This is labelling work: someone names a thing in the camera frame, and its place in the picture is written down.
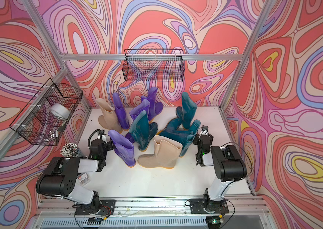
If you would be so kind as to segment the teal boot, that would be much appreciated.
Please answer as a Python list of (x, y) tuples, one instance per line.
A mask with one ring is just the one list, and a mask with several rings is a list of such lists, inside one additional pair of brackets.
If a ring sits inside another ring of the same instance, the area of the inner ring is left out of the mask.
[(136, 143), (139, 144), (138, 149), (145, 151), (148, 148), (150, 141), (158, 132), (158, 124), (155, 122), (149, 123), (146, 111), (136, 117), (130, 126), (129, 133)]
[(182, 126), (184, 129), (190, 128), (197, 107), (198, 106), (192, 101), (187, 92), (181, 94), (181, 106), (176, 108), (176, 115), (182, 119)]
[(193, 143), (196, 132), (194, 131), (162, 131), (159, 135), (172, 139), (182, 144), (182, 150), (179, 157), (183, 157), (189, 146)]
[[(166, 131), (177, 131), (177, 130), (178, 131), (183, 131), (184, 129), (179, 129), (179, 127), (181, 125), (182, 125), (182, 119), (177, 117), (177, 118), (172, 119), (162, 131), (165, 131), (165, 130)], [(200, 127), (200, 125), (201, 125), (200, 120), (195, 119), (193, 121), (193, 123), (191, 124), (190, 128), (187, 129), (187, 131), (194, 131), (194, 132), (197, 133), (197, 130)]]

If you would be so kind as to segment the beige boot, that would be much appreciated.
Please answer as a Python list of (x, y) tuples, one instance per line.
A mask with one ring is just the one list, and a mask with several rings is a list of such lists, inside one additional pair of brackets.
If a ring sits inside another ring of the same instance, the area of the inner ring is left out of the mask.
[(102, 111), (102, 115), (99, 116), (98, 122), (99, 124), (108, 130), (115, 130), (119, 133), (122, 133), (121, 125), (118, 121), (118, 117), (115, 113), (113, 107), (111, 107), (106, 100), (97, 99), (96, 104), (100, 107)]
[(144, 154), (138, 158), (138, 164), (142, 167), (172, 169), (175, 167), (183, 145), (170, 138), (155, 135), (153, 137), (154, 154)]

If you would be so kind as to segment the beige boot front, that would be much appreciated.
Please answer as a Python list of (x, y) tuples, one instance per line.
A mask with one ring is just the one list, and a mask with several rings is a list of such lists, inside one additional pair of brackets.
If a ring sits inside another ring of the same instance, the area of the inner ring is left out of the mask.
[(170, 138), (155, 135), (153, 137), (154, 154), (144, 154), (138, 158), (138, 164), (142, 167), (172, 169), (175, 167), (183, 145)]

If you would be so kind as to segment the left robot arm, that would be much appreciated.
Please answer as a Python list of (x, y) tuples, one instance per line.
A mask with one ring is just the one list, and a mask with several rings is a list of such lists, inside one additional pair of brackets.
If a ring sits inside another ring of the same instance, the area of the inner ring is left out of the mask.
[(38, 194), (48, 197), (61, 197), (78, 205), (99, 210), (101, 202), (96, 191), (83, 187), (78, 175), (101, 172), (106, 166), (107, 153), (113, 150), (113, 142), (102, 138), (93, 140), (89, 145), (91, 158), (55, 157), (42, 172), (36, 183)]

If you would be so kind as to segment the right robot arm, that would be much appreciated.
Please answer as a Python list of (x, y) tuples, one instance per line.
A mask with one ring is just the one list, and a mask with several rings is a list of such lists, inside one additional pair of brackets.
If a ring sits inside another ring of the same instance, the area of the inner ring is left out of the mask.
[(247, 177), (247, 167), (234, 142), (213, 146), (213, 136), (197, 135), (193, 144), (197, 146), (196, 165), (213, 167), (215, 179), (202, 198), (205, 206), (222, 202), (235, 182)]

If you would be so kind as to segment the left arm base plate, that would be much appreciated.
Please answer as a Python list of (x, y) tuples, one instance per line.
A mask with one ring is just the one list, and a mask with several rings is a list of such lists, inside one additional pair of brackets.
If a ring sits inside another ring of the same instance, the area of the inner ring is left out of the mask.
[(75, 209), (77, 216), (110, 216), (114, 214), (115, 199), (103, 199), (98, 203), (93, 202), (88, 205), (74, 204), (72, 207)]

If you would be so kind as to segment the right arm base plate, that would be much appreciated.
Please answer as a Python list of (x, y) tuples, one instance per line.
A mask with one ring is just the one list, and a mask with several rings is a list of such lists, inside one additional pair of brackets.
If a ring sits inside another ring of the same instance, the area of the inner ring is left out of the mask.
[(203, 198), (191, 198), (188, 201), (191, 214), (220, 214), (229, 213), (226, 200), (212, 201)]

